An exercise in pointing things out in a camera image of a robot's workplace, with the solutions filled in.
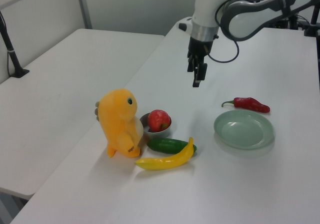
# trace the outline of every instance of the gray bowl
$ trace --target gray bowl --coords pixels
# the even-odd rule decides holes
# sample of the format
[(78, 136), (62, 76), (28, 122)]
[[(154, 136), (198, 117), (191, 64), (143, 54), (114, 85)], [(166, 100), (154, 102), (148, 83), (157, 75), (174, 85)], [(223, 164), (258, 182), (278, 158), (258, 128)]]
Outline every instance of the gray bowl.
[(146, 113), (140, 118), (140, 121), (143, 125), (143, 134), (149, 139), (168, 137), (170, 135), (170, 128), (171, 128), (171, 124), (172, 124), (171, 118), (170, 118), (171, 124), (169, 125), (168, 128), (166, 128), (165, 130), (160, 131), (160, 132), (152, 132), (150, 130), (149, 125), (148, 125), (148, 115), (149, 115), (149, 113)]

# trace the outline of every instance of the banana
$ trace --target banana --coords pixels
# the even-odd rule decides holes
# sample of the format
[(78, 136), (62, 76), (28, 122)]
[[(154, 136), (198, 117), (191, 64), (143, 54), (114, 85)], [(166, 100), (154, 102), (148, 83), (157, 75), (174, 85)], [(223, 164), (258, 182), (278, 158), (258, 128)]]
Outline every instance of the banana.
[(141, 158), (135, 164), (143, 169), (163, 170), (178, 167), (186, 163), (194, 154), (194, 139), (189, 138), (188, 144), (181, 152), (166, 158)]

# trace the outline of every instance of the apple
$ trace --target apple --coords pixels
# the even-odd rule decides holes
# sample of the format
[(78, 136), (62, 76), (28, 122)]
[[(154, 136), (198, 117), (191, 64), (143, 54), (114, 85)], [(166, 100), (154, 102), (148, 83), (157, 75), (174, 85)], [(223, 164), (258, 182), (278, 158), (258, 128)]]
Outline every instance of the apple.
[(168, 113), (156, 109), (149, 113), (147, 122), (152, 132), (160, 132), (170, 126), (171, 118)]

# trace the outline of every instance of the stuffed animal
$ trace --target stuffed animal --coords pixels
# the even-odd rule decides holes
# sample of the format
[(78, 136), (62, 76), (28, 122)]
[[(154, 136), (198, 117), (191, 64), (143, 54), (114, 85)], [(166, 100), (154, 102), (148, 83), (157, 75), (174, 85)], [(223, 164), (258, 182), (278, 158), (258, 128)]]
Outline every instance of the stuffed animal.
[(107, 155), (112, 157), (119, 151), (127, 157), (139, 156), (138, 143), (144, 128), (135, 116), (138, 106), (134, 95), (127, 89), (115, 89), (95, 106), (95, 114), (107, 139)]

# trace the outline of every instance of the green cucumber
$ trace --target green cucumber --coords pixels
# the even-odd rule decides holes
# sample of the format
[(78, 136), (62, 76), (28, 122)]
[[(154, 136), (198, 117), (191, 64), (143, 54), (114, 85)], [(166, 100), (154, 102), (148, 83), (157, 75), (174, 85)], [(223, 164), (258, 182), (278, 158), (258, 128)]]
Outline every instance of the green cucumber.
[(188, 144), (188, 142), (171, 138), (153, 138), (147, 142), (147, 146), (157, 152), (177, 154)]

